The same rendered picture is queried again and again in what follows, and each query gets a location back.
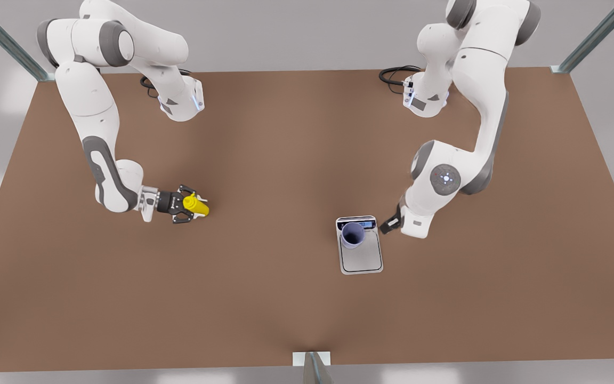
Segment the yellow sauce bottle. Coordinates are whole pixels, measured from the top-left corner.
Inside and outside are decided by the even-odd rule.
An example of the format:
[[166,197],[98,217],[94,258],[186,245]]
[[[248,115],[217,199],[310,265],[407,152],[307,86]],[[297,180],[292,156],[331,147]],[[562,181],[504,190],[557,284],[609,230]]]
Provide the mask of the yellow sauce bottle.
[[183,208],[190,212],[190,217],[196,219],[198,217],[206,217],[209,214],[207,200],[202,199],[198,194],[190,194],[183,198]]

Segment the purple cup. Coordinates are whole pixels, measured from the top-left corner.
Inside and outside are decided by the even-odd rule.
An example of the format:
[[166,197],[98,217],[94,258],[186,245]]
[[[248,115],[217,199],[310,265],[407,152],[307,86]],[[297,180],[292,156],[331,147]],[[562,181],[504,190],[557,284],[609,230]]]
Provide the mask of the purple cup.
[[341,228],[340,239],[346,249],[353,250],[365,241],[365,228],[360,222],[346,222]]

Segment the silver kitchen scale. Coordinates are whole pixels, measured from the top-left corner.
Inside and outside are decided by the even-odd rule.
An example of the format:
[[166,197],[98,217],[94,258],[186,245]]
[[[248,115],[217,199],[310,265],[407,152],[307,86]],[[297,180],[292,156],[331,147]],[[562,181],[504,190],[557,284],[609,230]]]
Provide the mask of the silver kitchen scale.
[[[365,228],[366,239],[353,250],[346,249],[341,243],[341,228],[346,222],[360,222]],[[383,270],[383,258],[378,240],[377,220],[372,215],[339,217],[336,219],[336,238],[341,272],[344,275],[378,273]]]

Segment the silver frame post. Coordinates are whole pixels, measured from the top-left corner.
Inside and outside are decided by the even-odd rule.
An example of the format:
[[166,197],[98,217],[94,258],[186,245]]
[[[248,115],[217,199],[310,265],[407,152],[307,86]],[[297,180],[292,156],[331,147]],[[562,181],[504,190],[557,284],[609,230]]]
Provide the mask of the silver frame post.
[[302,384],[334,384],[327,367],[331,365],[329,351],[301,351],[292,353],[293,366],[303,370]]
[[550,66],[553,74],[570,74],[614,30],[614,8],[603,20],[563,59],[562,63]]
[[0,26],[0,47],[2,47],[2,49],[21,65],[36,81],[54,81],[54,75],[46,72],[46,70],[44,70],[44,68],[42,68],[42,66],[15,41],[2,26]]

